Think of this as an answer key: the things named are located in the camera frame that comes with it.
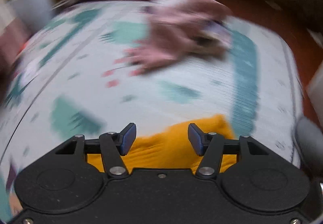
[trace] blue gripper pad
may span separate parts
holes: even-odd
[[[123,135],[122,143],[120,145],[120,155],[125,156],[128,154],[133,142],[136,139],[137,128],[136,124],[130,123],[120,132]]]
[[[203,156],[203,145],[201,137],[204,132],[201,131],[194,123],[188,125],[188,139],[194,148],[195,152],[199,156]]]

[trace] red pattern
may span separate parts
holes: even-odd
[[[123,63],[123,62],[125,62],[127,59],[124,57],[124,58],[119,58],[119,59],[116,59],[116,60],[114,60],[114,64],[119,64],[119,63]]]
[[[133,70],[129,73],[129,76],[138,76],[141,73],[140,70]]]
[[[102,74],[102,77],[111,76],[112,74],[113,74],[113,70],[108,70]]]
[[[117,86],[117,85],[119,85],[119,80],[114,79],[114,80],[109,81],[109,82],[106,84],[106,87],[107,87],[107,88],[111,88],[111,87],[113,87],[113,86]]]

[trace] orange object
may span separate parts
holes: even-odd
[[[27,42],[23,44],[23,46],[21,47],[21,49],[19,50],[18,54],[20,54],[27,46]]]
[[[224,115],[202,118],[175,124],[164,132],[151,137],[138,137],[128,155],[122,157],[128,171],[133,168],[188,169],[194,173],[202,157],[196,155],[187,136],[190,123],[195,123],[204,132],[217,132],[227,139],[234,139],[234,133]],[[236,155],[224,155],[221,172],[235,164]],[[88,163],[104,172],[101,155],[88,154]]]

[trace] play mat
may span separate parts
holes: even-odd
[[[129,122],[137,136],[224,114],[236,136],[251,135],[295,165],[291,134],[302,114],[291,49],[277,34],[231,18],[233,45],[223,59],[188,56],[136,76],[124,50],[147,34],[149,2],[93,2],[54,18],[27,44],[1,107],[0,219],[28,164],[75,134],[97,138]]]

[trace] wooden floor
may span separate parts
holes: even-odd
[[[228,6],[235,16],[271,29],[287,42],[294,53],[303,84],[304,115],[319,124],[305,88],[323,60],[323,50],[314,42],[305,26],[292,12],[284,9],[277,11],[264,0],[217,1]]]

